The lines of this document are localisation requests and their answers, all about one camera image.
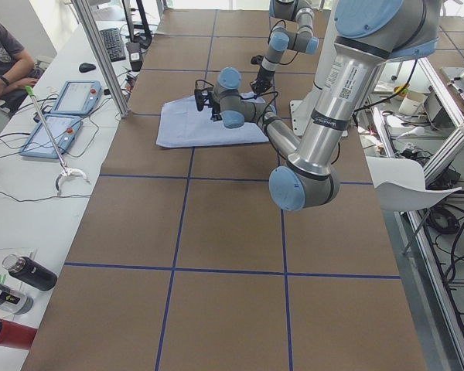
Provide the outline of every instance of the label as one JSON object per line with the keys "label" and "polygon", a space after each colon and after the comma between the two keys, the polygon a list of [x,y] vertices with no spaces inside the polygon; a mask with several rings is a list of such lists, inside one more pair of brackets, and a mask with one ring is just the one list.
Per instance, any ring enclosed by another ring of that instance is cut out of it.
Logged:
{"label": "label", "polygon": [[352,102],[360,92],[366,71],[363,66],[344,66],[343,58],[338,56],[326,78],[325,88],[332,93],[332,97]]}
{"label": "label", "polygon": [[17,304],[21,301],[21,298],[11,295],[8,292],[0,290],[0,300],[7,301],[8,303]]}
{"label": "label", "polygon": [[332,90],[333,85],[335,85],[335,82],[337,81],[337,77],[339,76],[339,73],[343,67],[342,60],[343,58],[338,56],[333,62],[332,69],[330,70],[330,73],[328,74],[328,77],[325,81],[325,87],[328,90]]}

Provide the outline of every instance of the white chair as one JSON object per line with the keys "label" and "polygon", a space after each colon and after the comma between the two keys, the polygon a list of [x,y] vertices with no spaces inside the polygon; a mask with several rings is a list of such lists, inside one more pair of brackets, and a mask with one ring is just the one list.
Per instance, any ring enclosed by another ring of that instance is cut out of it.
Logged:
{"label": "white chair", "polygon": [[406,254],[412,240],[425,224],[431,208],[461,187],[433,191],[426,189],[425,173],[419,163],[406,158],[366,157],[380,207],[383,210],[407,212],[427,209],[414,236],[404,248]]}

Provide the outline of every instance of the keyboard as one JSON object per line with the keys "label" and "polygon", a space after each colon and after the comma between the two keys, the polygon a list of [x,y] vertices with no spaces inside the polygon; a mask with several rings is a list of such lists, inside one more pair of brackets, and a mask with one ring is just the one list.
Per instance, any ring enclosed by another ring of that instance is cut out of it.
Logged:
{"label": "keyboard", "polygon": [[107,49],[111,62],[125,59],[125,46],[118,29],[102,29],[100,31],[103,44]]}

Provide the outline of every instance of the towel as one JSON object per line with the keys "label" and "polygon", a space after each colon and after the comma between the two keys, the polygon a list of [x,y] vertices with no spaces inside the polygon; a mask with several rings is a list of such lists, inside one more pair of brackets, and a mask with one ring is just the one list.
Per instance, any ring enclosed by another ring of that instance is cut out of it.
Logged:
{"label": "towel", "polygon": [[[252,93],[241,94],[252,97]],[[262,98],[250,100],[264,103]],[[163,104],[156,144],[167,148],[200,147],[205,145],[235,145],[263,143],[268,138],[251,122],[237,129],[227,129],[222,121],[211,121],[211,108],[199,112],[194,96]]]}

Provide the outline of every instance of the man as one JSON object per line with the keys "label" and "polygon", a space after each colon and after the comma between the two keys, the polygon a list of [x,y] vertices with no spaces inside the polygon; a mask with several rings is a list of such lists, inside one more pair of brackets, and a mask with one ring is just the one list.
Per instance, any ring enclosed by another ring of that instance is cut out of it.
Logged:
{"label": "man", "polygon": [[0,99],[11,115],[26,98],[25,87],[34,86],[41,74],[24,46],[0,24]]}

